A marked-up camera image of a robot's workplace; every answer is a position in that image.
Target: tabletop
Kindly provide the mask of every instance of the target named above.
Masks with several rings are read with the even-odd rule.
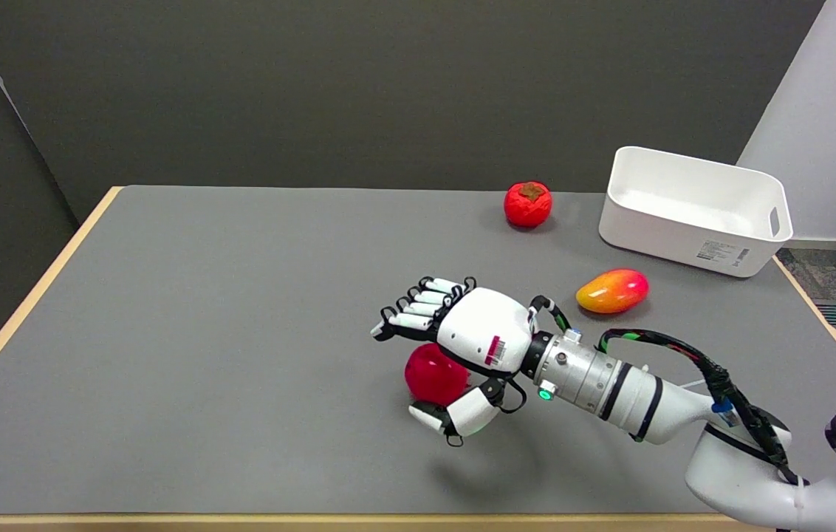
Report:
[[[644,327],[688,341],[789,425],[793,468],[834,471],[836,333],[778,262],[733,279],[605,245],[601,194],[554,194],[552,218],[521,231],[502,195],[111,191],[0,333],[0,519],[735,525],[685,487],[699,427],[639,444],[536,401],[455,450],[414,422],[402,370],[417,344],[369,330],[427,275],[546,294],[590,339]],[[644,272],[648,299],[580,313],[575,290],[613,268]],[[658,347],[610,353],[699,377]]]

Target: robot finger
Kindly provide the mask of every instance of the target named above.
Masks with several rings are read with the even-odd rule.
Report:
[[[421,283],[419,284],[421,285],[422,289],[434,290],[434,292],[440,293],[451,293],[451,291],[454,290],[455,287],[460,287],[461,290],[465,288],[464,285],[455,282],[449,282],[449,280],[447,279],[428,279],[428,277],[422,279]]]
[[[438,310],[441,310],[441,305],[415,302],[405,307],[402,311],[407,314],[417,314],[418,316],[434,316],[434,313],[437,313]]]
[[[431,317],[417,314],[399,313],[388,318],[388,323],[405,329],[428,330],[431,328]]]
[[[451,299],[451,296],[446,296],[444,293],[431,292],[424,290],[424,292],[415,295],[416,303],[431,303],[432,305],[446,305]]]

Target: robotic hand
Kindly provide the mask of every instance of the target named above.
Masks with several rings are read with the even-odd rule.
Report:
[[[539,330],[536,313],[542,309],[552,314],[561,334]],[[461,284],[425,277],[381,316],[371,330],[378,341],[396,335],[435,341],[450,359],[487,377],[452,404],[419,401],[409,407],[449,444],[479,431],[501,410],[522,407],[526,394],[513,377],[523,373],[538,386],[540,398],[570,402],[638,442],[665,443],[688,424],[704,421],[685,475],[698,499],[750,525],[836,532],[836,474],[810,484],[793,472],[786,426],[753,406],[725,369],[684,341],[651,330],[608,330],[596,347],[586,347],[553,300],[536,296],[524,307],[476,287],[473,277]],[[614,359],[607,353],[614,339],[658,344],[684,355],[701,370],[710,395]],[[513,410],[502,407],[506,384],[523,397]],[[826,439],[836,451],[836,417]]]
[[[534,300],[534,304],[555,309],[547,299]],[[476,287],[473,277],[462,283],[424,277],[394,307],[381,310],[382,321],[371,335],[378,341],[394,336],[435,341],[451,360],[487,377],[452,404],[415,401],[408,407],[412,417],[443,434],[448,444],[459,446],[463,437],[485,427],[499,412],[515,412],[526,402],[526,392],[513,377],[530,347],[537,310]],[[507,384],[522,396],[513,409],[503,407]]]

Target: barcode label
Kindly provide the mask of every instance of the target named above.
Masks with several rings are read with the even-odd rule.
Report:
[[[507,350],[507,345],[500,340],[499,336],[493,337],[490,341],[490,349],[487,349],[487,357],[484,358],[483,363],[487,366],[496,366],[503,360],[503,352]]]
[[[722,266],[739,268],[739,265],[749,255],[750,249],[742,246],[728,245],[716,240],[706,240],[697,252],[697,259],[706,260]]]

